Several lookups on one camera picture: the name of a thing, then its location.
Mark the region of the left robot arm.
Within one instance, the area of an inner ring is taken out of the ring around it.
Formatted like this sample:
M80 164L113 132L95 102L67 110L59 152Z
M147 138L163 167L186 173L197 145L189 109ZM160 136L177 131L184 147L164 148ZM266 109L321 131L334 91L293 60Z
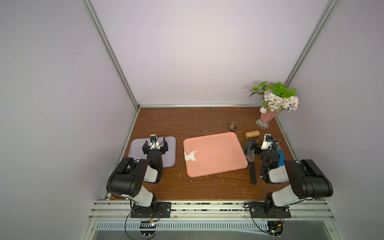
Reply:
M156 195L148 191L143 183L158 184L163 174L163 155L168 151L168 143L163 138L159 143L153 140L142 147L145 159L123 158L106 183L108 193L118 199L129 199L138 208L146 211L157 209Z

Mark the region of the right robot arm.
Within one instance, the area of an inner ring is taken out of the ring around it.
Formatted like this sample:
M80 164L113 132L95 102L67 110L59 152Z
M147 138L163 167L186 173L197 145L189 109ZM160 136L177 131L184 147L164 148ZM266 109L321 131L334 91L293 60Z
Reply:
M257 142L245 142L244 154L250 166L251 183L256 184L255 157L261 160L259 175L267 184L289 185L279 191L268 193L265 203L269 207L287 207L303 200L328 198L333 195L333 186L313 160L284 160L272 143L267 149Z

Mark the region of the pink silicone mat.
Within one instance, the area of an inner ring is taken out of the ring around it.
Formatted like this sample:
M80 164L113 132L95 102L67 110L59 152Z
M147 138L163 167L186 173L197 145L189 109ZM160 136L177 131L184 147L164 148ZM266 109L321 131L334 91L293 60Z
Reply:
M244 169L248 161L235 133L221 133L185 139L184 152L197 151L196 162L186 162L191 178Z

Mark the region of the wooden rolling pin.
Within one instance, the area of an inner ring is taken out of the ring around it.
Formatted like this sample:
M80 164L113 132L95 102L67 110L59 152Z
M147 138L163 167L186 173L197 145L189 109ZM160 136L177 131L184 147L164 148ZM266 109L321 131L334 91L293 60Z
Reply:
M258 140L261 138L261 133L259 131L246 132L245 138L249 141Z

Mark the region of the black handled metal scraper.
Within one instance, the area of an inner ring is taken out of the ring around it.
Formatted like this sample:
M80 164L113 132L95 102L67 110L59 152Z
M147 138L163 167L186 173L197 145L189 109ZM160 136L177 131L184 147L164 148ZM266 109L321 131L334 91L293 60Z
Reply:
M257 184L257 176L256 176L256 172L255 172L255 163L254 163L255 154L254 154L252 142L248 142L248 141L244 142L244 154L245 154L246 159L248 161L251 184L256 185Z

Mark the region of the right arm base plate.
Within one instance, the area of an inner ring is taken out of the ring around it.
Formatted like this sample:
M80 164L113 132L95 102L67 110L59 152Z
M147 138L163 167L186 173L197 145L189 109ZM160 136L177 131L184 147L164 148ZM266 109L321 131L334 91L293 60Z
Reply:
M289 219L292 217L288 207L270 206L264 202L249 202L246 204L252 218L259 219Z

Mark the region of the dough trimming scrap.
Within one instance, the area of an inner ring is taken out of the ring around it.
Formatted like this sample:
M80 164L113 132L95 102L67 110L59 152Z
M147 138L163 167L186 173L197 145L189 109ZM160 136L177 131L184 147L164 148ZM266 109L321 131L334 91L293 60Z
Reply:
M186 152L184 152L184 158L185 158L185 162L188 162L188 161L193 161L193 162L196 162L197 159L195 157L195 153L197 151L191 151L189 154L187 154Z

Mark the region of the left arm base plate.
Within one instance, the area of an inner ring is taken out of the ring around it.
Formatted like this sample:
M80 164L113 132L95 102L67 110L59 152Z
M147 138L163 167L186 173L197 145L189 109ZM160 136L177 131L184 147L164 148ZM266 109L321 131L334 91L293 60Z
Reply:
M140 207L136 203L133 204L131 218L170 218L172 203L171 202L156 202L149 207Z

